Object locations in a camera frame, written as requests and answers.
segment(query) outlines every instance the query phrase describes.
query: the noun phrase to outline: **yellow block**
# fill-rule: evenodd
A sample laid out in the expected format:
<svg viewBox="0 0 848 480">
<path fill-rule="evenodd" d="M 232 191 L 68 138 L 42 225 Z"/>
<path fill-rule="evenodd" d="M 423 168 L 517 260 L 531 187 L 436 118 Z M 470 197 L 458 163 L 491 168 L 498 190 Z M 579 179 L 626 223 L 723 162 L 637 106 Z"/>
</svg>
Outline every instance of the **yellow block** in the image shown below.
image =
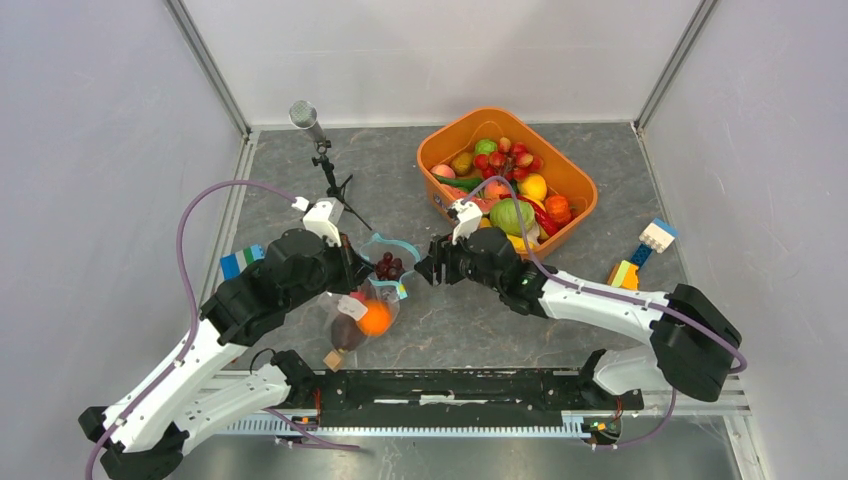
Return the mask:
<svg viewBox="0 0 848 480">
<path fill-rule="evenodd" d="M 636 275 L 637 270 L 639 270 L 639 267 L 627 260 L 622 260 L 621 263 L 613 267 L 607 279 L 607 285 L 626 288 L 628 290 L 639 290 L 639 277 Z"/>
</svg>

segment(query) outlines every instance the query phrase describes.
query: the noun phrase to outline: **metal corner post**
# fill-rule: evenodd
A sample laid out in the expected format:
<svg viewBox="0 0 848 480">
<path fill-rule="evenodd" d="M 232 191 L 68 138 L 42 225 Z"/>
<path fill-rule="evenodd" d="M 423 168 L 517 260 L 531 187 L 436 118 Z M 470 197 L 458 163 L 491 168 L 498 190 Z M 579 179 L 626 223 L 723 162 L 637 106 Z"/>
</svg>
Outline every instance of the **metal corner post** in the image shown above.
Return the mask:
<svg viewBox="0 0 848 480">
<path fill-rule="evenodd" d="M 701 3 L 698 4 L 698 8 L 689 20 L 689 24 L 677 42 L 677 46 L 674 47 L 674 52 L 672 52 L 665 68 L 663 68 L 656 85 L 654 85 L 654 89 L 648 96 L 645 106 L 642 107 L 642 111 L 639 112 L 639 116 L 633 122 L 633 127 L 636 129 L 637 134 L 645 129 L 651 117 L 653 117 L 657 106 L 659 106 L 665 93 L 668 91 L 671 82 L 674 81 L 674 77 L 677 76 L 677 72 L 689 55 L 692 45 L 694 45 L 695 40 L 700 35 L 701 30 L 703 30 L 704 25 L 707 23 L 710 15 L 712 15 L 718 2 L 719 0 L 701 0 Z"/>
<path fill-rule="evenodd" d="M 168 10 L 171 11 L 171 15 L 174 17 L 174 21 L 180 31 L 183 33 L 186 43 L 188 43 L 189 48 L 191 48 L 195 58 L 197 58 L 197 63 L 200 64 L 200 68 L 203 69 L 203 73 L 206 74 L 206 78 L 209 79 L 209 83 L 212 84 L 212 88 L 215 89 L 215 93 L 217 93 L 218 98 L 227 110 L 227 115 L 230 116 L 233 125 L 243 137 L 247 138 L 251 132 L 250 125 L 244 118 L 244 114 L 241 113 L 232 92 L 227 87 L 227 82 L 224 81 L 224 77 L 218 70 L 218 66 L 215 65 L 215 60 L 213 60 L 212 54 L 209 53 L 209 49 L 203 42 L 203 38 L 200 36 L 200 32 L 197 30 L 197 26 L 194 24 L 185 3 L 183 0 L 164 0 L 164 2 Z"/>
</svg>

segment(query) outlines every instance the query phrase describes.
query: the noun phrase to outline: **white wall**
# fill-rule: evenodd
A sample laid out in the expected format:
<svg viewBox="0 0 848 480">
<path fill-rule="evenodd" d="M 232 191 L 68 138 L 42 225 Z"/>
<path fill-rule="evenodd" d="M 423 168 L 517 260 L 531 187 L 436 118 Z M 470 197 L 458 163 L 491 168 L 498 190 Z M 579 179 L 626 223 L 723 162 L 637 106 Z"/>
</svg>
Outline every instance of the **white wall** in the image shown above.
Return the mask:
<svg viewBox="0 0 848 480">
<path fill-rule="evenodd" d="M 248 121 L 632 120 L 697 0 L 186 0 Z"/>
<path fill-rule="evenodd" d="M 77 416 L 185 331 L 177 222 L 240 138 L 158 0 L 2 2 L 0 87 L 2 476 L 82 478 Z M 195 281 L 222 200 L 190 222 Z"/>
<path fill-rule="evenodd" d="M 776 479 L 848 467 L 848 4 L 721 2 L 648 125 L 691 280 L 726 310 Z"/>
</svg>

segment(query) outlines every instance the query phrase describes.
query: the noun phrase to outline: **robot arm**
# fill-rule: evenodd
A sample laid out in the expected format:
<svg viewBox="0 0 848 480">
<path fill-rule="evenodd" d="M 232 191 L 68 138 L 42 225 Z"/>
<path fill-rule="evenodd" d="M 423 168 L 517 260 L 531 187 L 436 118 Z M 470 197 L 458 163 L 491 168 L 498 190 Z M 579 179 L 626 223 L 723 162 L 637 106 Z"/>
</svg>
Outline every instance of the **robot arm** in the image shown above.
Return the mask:
<svg viewBox="0 0 848 480">
<path fill-rule="evenodd" d="M 699 290 L 681 284 L 672 293 L 631 292 L 543 265 L 546 275 L 535 263 L 522 260 L 503 231 L 478 229 L 482 213 L 474 203 L 457 201 L 449 213 L 458 222 L 453 233 L 435 238 L 427 258 L 415 266 L 431 284 L 452 285 L 467 278 L 498 292 L 504 304 L 522 315 L 581 321 L 644 344 L 593 353 L 581 369 L 589 383 L 587 395 L 621 395 L 670 384 L 701 401 L 718 399 L 731 354 L 671 315 L 649 308 L 682 312 L 738 347 L 739 332 Z"/>
<path fill-rule="evenodd" d="M 338 200 L 322 199 L 310 208 L 302 199 L 294 206 L 306 210 L 305 228 L 283 233 L 268 246 L 264 259 L 217 288 L 200 308 L 197 336 L 182 361 L 175 358 L 187 335 L 129 394 L 109 407 L 89 407 L 80 416 L 88 438 L 97 440 L 132 399 L 174 365 L 109 437 L 101 463 L 110 478 L 164 478 L 215 431 L 291 397 L 291 379 L 308 367 L 278 358 L 288 352 L 223 390 L 208 396 L 199 392 L 226 364 L 282 326 L 288 312 L 324 292 L 350 293 L 374 270 L 336 228 L 342 208 Z"/>
</svg>

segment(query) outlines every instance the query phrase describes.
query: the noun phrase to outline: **red chili pepper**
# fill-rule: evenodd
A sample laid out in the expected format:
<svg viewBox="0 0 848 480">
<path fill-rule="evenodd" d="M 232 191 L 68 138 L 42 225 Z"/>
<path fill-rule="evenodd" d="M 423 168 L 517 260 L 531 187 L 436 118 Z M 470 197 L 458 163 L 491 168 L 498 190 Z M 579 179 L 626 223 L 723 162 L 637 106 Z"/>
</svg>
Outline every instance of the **red chili pepper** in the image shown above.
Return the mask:
<svg viewBox="0 0 848 480">
<path fill-rule="evenodd" d="M 556 222 L 553 221 L 551 217 L 548 216 L 548 212 L 544 211 L 542 207 L 539 206 L 533 200 L 525 197 L 524 195 L 516 195 L 519 200 L 529 203 L 531 207 L 533 207 L 533 213 L 536 214 L 536 223 L 539 224 L 539 227 L 548 234 L 549 237 L 553 237 L 556 232 L 559 231 L 559 227 Z M 512 195 L 508 193 L 501 194 L 501 199 L 504 198 L 512 198 Z"/>
</svg>

